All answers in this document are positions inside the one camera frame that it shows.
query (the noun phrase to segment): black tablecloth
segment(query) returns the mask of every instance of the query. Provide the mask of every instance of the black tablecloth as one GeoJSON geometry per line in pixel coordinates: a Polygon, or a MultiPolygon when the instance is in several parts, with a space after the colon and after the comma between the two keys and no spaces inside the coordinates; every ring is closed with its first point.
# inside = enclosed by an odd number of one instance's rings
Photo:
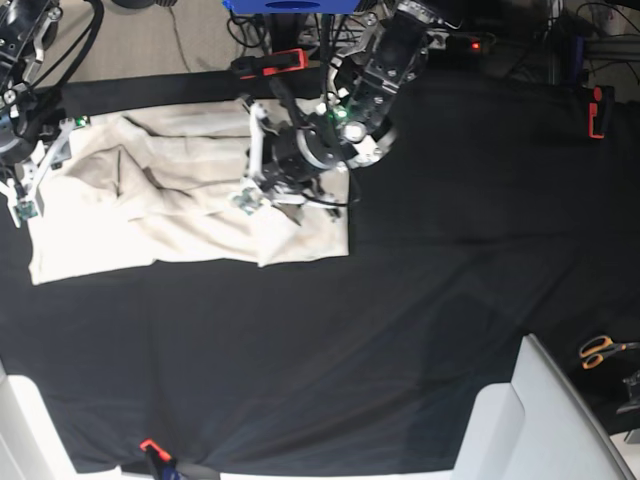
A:
{"type": "MultiPolygon", "coordinates": [[[[206,88],[220,75],[78,85],[67,107],[222,100],[206,88]]],[[[529,332],[611,432],[638,426],[612,412],[640,363],[576,358],[597,333],[640,338],[638,111],[618,106],[594,141],[579,95],[434,72],[392,116],[394,150],[356,173],[349,258],[34,288],[28,234],[0,213],[0,356],[38,384],[81,471],[140,460],[146,437],[225,472],[449,469],[529,332]]]]}

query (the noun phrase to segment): crumpled towel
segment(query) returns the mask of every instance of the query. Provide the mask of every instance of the crumpled towel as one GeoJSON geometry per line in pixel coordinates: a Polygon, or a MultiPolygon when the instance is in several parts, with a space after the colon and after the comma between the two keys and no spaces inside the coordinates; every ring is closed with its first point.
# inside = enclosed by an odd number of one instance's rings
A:
{"type": "MultiPolygon", "coordinates": [[[[74,131],[73,158],[47,175],[44,216],[29,222],[33,284],[156,260],[263,267],[348,255],[344,211],[335,221],[308,205],[293,216],[272,207],[247,216],[231,204],[247,165],[248,125],[240,105],[224,102],[102,115],[74,131]]],[[[346,201],[348,174],[325,174],[322,184],[346,201]]]]}

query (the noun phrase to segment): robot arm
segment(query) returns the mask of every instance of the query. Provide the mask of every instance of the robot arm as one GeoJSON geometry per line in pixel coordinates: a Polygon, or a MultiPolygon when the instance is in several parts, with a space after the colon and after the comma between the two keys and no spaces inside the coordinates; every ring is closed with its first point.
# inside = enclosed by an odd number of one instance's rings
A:
{"type": "MultiPolygon", "coordinates": [[[[278,78],[272,90],[289,112],[290,125],[274,128],[262,106],[247,102],[252,147],[244,188],[234,197],[245,212],[264,204],[346,206],[322,191],[320,176],[368,167],[391,149],[397,135],[387,115],[396,95],[425,68],[429,32],[454,25],[418,0],[400,0],[384,22],[375,14],[363,18],[367,29],[359,43],[323,59],[323,102],[315,113],[302,114],[278,78]]],[[[324,16],[321,51],[330,42],[329,31],[324,16]]]]}
{"type": "Polygon", "coordinates": [[[43,95],[34,89],[53,70],[40,74],[62,18],[59,0],[12,0],[0,5],[0,193],[8,199],[16,227],[42,215],[40,183],[52,166],[70,157],[69,135],[86,122],[53,119],[61,87],[91,49],[102,23],[101,1],[85,1],[92,4],[94,18],[77,43],[87,40],[78,58],[43,95]],[[45,153],[35,158],[41,143],[45,153]]]}

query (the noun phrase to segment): black clamp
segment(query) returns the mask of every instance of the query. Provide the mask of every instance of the black clamp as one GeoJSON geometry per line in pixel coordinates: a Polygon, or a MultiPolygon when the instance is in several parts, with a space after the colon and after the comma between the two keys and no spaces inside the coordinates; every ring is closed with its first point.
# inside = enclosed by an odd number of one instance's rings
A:
{"type": "Polygon", "coordinates": [[[589,137],[602,140],[609,129],[613,107],[616,103],[613,87],[596,87],[589,103],[589,137]]]}

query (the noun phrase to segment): red clamp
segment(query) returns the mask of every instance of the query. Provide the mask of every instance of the red clamp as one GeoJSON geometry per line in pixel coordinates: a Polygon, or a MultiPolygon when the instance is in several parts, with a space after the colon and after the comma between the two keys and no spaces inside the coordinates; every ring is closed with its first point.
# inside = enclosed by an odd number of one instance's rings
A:
{"type": "Polygon", "coordinates": [[[615,105],[613,87],[593,89],[593,101],[589,102],[589,137],[602,140],[605,136],[615,105]]]}
{"type": "Polygon", "coordinates": [[[231,71],[242,80],[268,77],[278,73],[304,70],[309,66],[309,56],[301,48],[277,52],[266,57],[240,57],[231,62],[231,71]]]}
{"type": "Polygon", "coordinates": [[[169,453],[167,453],[166,450],[163,450],[162,448],[160,448],[158,446],[158,444],[156,442],[154,442],[153,440],[151,440],[150,438],[147,438],[144,442],[142,442],[140,444],[140,449],[143,452],[148,452],[149,449],[155,451],[155,453],[158,454],[158,457],[163,461],[163,462],[170,462],[172,460],[171,455],[169,455],[169,453]]]}

